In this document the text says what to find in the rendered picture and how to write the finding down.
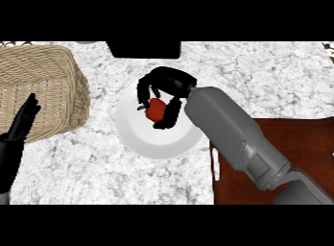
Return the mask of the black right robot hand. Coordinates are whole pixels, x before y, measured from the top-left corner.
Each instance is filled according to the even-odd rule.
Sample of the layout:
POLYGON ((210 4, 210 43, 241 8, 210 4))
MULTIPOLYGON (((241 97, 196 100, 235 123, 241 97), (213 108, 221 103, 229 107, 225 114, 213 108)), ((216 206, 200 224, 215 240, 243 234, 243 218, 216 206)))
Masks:
POLYGON ((160 92, 172 96, 166 104, 165 116, 153 128, 159 130, 170 129, 175 125, 179 109, 181 98, 188 98, 191 88, 197 86, 197 79, 184 71, 166 67, 156 67, 140 79, 137 83, 137 101, 150 108, 150 93, 160 97, 160 92))

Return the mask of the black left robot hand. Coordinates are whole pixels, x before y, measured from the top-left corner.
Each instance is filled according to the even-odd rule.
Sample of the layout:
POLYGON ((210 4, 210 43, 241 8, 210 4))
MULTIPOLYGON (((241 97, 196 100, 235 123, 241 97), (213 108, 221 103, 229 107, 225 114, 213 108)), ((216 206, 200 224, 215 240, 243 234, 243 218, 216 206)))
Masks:
POLYGON ((19 172, 23 142, 41 109, 31 93, 19 108, 8 132, 0 135, 0 205, 10 204, 10 190, 19 172))

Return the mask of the red bell pepper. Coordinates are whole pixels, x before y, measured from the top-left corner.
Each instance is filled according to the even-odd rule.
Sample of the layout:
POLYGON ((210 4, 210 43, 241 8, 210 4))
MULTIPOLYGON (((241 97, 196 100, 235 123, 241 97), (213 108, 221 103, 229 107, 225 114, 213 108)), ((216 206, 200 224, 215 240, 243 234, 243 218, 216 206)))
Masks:
POLYGON ((151 98, 150 107, 140 106, 137 109, 144 111, 148 120, 159 122, 165 117, 166 103, 159 98, 151 98))

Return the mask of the white plate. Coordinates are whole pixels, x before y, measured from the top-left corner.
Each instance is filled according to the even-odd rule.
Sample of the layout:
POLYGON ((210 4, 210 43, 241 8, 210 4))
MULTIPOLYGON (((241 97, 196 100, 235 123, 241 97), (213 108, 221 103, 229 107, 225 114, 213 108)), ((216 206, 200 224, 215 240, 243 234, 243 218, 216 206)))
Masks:
POLYGON ((175 126, 156 130, 154 122, 137 107, 137 83, 129 82, 117 103, 114 122, 119 138, 129 149, 144 158, 168 160, 190 151, 198 143, 203 132, 194 126, 184 110, 179 110, 175 126))

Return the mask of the brown wooden tray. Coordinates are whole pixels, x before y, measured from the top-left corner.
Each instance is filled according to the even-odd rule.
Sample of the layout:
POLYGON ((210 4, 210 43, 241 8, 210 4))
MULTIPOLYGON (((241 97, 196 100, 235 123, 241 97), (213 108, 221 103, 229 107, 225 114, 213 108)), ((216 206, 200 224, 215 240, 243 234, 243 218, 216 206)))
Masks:
MULTIPOLYGON (((334 117, 322 119, 256 118, 266 139, 291 165, 305 170, 334 200, 334 117)), ((209 143, 215 205, 269 205, 285 189, 260 191, 246 174, 235 171, 209 143)))

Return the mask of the black appliance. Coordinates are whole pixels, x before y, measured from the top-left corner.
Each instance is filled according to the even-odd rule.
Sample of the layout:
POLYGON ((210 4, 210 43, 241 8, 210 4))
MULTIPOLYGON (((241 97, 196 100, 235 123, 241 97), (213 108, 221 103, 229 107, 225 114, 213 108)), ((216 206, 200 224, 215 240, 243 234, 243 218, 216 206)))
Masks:
POLYGON ((113 57, 120 59, 178 59, 181 56, 179 41, 107 41, 107 46, 113 57))

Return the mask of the wicker basket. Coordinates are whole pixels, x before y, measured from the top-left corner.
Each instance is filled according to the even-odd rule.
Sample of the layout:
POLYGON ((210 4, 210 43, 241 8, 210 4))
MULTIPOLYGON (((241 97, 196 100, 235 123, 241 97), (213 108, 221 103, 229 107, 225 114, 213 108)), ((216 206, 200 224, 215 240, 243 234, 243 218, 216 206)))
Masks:
POLYGON ((88 121, 88 80, 67 48, 29 45, 0 48, 0 135, 11 126, 19 108, 33 96, 41 110, 26 140, 69 132, 88 121))

